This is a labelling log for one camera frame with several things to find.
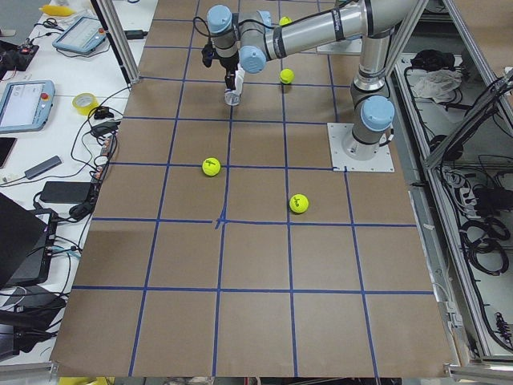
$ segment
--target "yellow tape roll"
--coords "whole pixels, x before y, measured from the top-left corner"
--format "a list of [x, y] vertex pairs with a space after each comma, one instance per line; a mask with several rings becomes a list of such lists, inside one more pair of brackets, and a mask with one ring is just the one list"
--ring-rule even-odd
[[73, 98], [73, 107], [77, 109], [80, 115], [88, 116], [89, 112], [98, 106], [99, 103], [96, 96], [88, 92], [77, 95]]

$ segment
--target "smartphone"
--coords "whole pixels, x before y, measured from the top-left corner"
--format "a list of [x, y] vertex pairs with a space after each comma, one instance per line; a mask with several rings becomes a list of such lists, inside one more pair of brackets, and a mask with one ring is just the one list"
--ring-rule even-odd
[[3, 168], [5, 165], [6, 160], [14, 147], [14, 143], [16, 143], [16, 138], [0, 138], [0, 168]]

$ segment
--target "laptop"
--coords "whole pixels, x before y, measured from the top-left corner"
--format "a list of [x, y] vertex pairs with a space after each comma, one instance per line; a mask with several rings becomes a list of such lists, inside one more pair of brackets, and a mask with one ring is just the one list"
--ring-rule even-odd
[[46, 227], [33, 213], [0, 193], [0, 288], [30, 255], [42, 250], [36, 245]]
[[55, 221], [57, 213], [52, 209], [31, 210], [29, 213], [43, 221], [46, 228], [34, 245], [30, 255], [25, 258], [4, 287], [32, 286], [43, 283], [48, 279], [52, 258], [50, 248], [54, 245], [57, 231], [57, 222]]

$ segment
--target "laptop screen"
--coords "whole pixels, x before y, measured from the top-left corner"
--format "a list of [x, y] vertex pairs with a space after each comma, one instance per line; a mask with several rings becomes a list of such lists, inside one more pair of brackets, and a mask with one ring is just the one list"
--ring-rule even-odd
[[46, 224], [0, 193], [0, 288], [18, 267], [35, 253]]

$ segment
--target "white desk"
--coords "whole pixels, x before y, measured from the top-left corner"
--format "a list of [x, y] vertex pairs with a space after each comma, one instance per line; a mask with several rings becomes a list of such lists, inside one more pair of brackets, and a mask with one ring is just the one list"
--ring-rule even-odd
[[[149, 30], [157, 2], [158, 0], [143, 0], [131, 4], [124, 0], [116, 0], [114, 4], [125, 30]], [[88, 1], [70, 0], [69, 3], [70, 7], [77, 11], [91, 8], [91, 4]], [[46, 18], [47, 16], [43, 15], [40, 22], [46, 20]], [[33, 38], [47, 31], [53, 30], [36, 26], [30, 37]], [[71, 101], [79, 93], [91, 92], [98, 97], [101, 103], [107, 96], [127, 86], [112, 49], [91, 58], [67, 58], [59, 54], [51, 46], [51, 42], [55, 38], [56, 35], [53, 34], [36, 39], [34, 43], [38, 44], [40, 49], [28, 67], [28, 71], [18, 72], [12, 79], [0, 82], [0, 96], [4, 92], [7, 83], [24, 80], [51, 80], [55, 84], [56, 94], [50, 118], [42, 131], [2, 134], [2, 136], [15, 136], [18, 138], [18, 141], [6, 162], [6, 167], [0, 170], [0, 177], [9, 175], [21, 177], [28, 168], [55, 155], [58, 155], [63, 163], [35, 178], [35, 180], [40, 180], [45, 176], [67, 176], [76, 173], [81, 169], [82, 164], [71, 159], [70, 150], [77, 131], [85, 118], [79, 115], [73, 108]], [[104, 43], [99, 47], [99, 50], [103, 51], [107, 44]], [[135, 61], [138, 63], [143, 52], [144, 40], [132, 40], [129, 44]], [[13, 72], [7, 72], [4, 78], [8, 79], [12, 75]], [[123, 91], [110, 99], [107, 105], [123, 112], [128, 96], [129, 91]], [[94, 138], [87, 136], [85, 143], [89, 145], [93, 154], [97, 155], [99, 153], [99, 146]], [[79, 159], [89, 159], [89, 154], [80, 142], [75, 147], [74, 155]], [[50, 177], [34, 183], [0, 188], [0, 193], [5, 194], [24, 208], [32, 209], [32, 197], [42, 190], [47, 180], [53, 179], [56, 178]], [[78, 175], [65, 180], [89, 181], [91, 177], [89, 176], [89, 170], [85, 168]], [[52, 208], [58, 214], [62, 214], [63, 217], [67, 216], [67, 211], [71, 207], [71, 205], [43, 205]], [[58, 226], [57, 234], [72, 241], [78, 241], [86, 221], [84, 219], [77, 224], [61, 224]], [[82, 243], [85, 240], [86, 234], [87, 229], [84, 231]], [[66, 243], [61, 241], [55, 244], [66, 246]], [[71, 258], [70, 279], [67, 287], [63, 288], [68, 273], [69, 261], [66, 254], [61, 257], [55, 257], [50, 264], [48, 280], [42, 286], [49, 291], [69, 291], [78, 263], [77, 258]], [[55, 320], [59, 320], [62, 316], [63, 311], [57, 315]], [[24, 367], [47, 366], [54, 344], [55, 339], [53, 338], [37, 344], [30, 353], [21, 353], [19, 356], [1, 361], [0, 371], [10, 368], [20, 369]]]

